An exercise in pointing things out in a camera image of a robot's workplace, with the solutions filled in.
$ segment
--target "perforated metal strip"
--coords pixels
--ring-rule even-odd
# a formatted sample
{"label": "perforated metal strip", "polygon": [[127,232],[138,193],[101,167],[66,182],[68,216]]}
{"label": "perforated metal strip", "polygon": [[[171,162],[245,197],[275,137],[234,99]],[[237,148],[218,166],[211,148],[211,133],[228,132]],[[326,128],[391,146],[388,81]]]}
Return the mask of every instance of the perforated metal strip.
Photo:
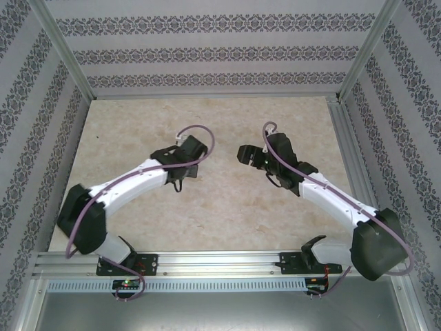
{"label": "perforated metal strip", "polygon": [[[104,293],[112,290],[113,279],[51,280],[49,293]],[[304,278],[279,279],[149,279],[146,292],[291,292],[305,291]]]}

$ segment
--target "black mounting bracket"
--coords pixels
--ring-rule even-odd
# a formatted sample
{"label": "black mounting bracket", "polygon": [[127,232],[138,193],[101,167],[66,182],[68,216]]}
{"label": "black mounting bracket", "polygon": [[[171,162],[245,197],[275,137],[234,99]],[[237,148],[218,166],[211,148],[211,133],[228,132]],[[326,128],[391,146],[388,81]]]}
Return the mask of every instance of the black mounting bracket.
{"label": "black mounting bracket", "polygon": [[[280,267],[282,274],[324,274],[325,264],[315,263],[308,267],[302,259],[302,252],[281,252],[280,262],[275,263]],[[343,269],[340,264],[328,264],[329,274],[341,274]]]}
{"label": "black mounting bracket", "polygon": [[[137,254],[131,269],[142,276],[156,276],[158,270],[157,254]],[[122,270],[100,257],[96,267],[97,276],[133,276],[130,272]]]}

